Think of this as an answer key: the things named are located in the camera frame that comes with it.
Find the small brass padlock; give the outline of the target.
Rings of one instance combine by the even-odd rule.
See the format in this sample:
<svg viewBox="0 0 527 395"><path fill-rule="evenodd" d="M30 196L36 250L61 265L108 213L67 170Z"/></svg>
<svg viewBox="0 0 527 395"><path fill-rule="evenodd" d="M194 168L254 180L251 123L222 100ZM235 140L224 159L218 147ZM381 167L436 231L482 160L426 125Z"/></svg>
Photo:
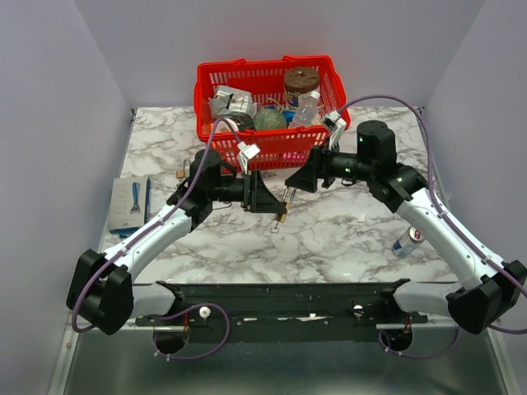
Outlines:
<svg viewBox="0 0 527 395"><path fill-rule="evenodd" d="M184 159L182 165L175 171L175 176L178 180L186 179L190 172L190 159Z"/></svg>

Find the large brass padlock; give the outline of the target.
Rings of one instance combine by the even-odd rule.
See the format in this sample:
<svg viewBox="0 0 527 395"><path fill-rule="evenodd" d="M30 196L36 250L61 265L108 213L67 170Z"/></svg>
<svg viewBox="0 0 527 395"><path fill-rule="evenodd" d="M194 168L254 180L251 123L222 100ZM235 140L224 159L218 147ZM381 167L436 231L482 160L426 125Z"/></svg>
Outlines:
<svg viewBox="0 0 527 395"><path fill-rule="evenodd" d="M291 205L295 199L296 196L296 189L286 187L284 190L284 193L282 195L282 205L284 206L285 212L282 214L277 214L276 221L277 223L283 223L286 218L287 214L290 211Z"/></svg>

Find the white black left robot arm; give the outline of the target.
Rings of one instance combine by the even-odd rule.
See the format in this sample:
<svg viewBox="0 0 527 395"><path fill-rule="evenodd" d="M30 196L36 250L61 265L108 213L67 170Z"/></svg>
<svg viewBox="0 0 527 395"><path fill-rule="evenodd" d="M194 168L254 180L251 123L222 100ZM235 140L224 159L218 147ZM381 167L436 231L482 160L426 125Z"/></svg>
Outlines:
<svg viewBox="0 0 527 395"><path fill-rule="evenodd" d="M66 306L107 335L131 318L156 316L165 325L177 323L183 313L183 293L165 281L149 286L135 281L169 245L203 223L214 202L238 202L253 213L287 211L259 171L238 175L217 151L201 150L190 165L189 177L148 223L102 253L88 249L79 257Z"/></svg>

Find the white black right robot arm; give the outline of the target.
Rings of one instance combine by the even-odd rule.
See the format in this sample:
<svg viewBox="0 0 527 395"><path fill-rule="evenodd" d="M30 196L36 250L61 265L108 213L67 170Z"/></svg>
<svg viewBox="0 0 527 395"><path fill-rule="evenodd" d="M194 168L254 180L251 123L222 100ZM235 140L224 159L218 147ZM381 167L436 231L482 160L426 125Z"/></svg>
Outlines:
<svg viewBox="0 0 527 395"><path fill-rule="evenodd" d="M366 183L373 198L423 234L458 279L453 284L396 283L378 304L384 320L395 323L414 312L436 314L479 334L515 305L525 266L489 250L477 251L480 242L446 210L435 207L422 174L397 161L395 135L386 123L360 123L355 154L327 144L313 146L307 162L285 185L314 193L335 179Z"/></svg>

